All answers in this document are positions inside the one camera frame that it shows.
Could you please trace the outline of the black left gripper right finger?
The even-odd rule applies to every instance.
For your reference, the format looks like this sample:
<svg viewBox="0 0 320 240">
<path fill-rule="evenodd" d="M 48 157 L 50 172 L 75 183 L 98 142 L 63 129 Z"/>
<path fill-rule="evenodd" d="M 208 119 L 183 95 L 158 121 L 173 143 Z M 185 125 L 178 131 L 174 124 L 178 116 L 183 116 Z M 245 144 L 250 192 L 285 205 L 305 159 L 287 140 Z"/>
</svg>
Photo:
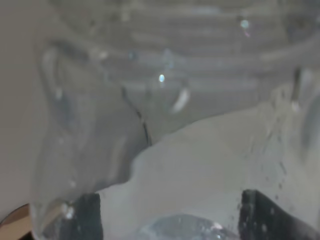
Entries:
<svg viewBox="0 0 320 240">
<path fill-rule="evenodd" d="M 262 192 L 241 194 L 238 219 L 241 240 L 318 240 L 320 232 L 290 215 Z"/>
</svg>

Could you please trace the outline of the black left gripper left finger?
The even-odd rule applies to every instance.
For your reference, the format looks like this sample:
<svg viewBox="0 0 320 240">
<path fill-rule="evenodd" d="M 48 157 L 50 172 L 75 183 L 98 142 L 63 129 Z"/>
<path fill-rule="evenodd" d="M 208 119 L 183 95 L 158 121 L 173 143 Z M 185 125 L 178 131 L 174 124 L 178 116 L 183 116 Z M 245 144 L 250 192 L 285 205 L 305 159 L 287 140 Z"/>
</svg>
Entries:
<svg viewBox="0 0 320 240">
<path fill-rule="evenodd" d="M 75 213 L 65 221 L 66 240 L 103 240 L 101 199 L 98 193 L 86 193 L 73 202 Z"/>
</svg>

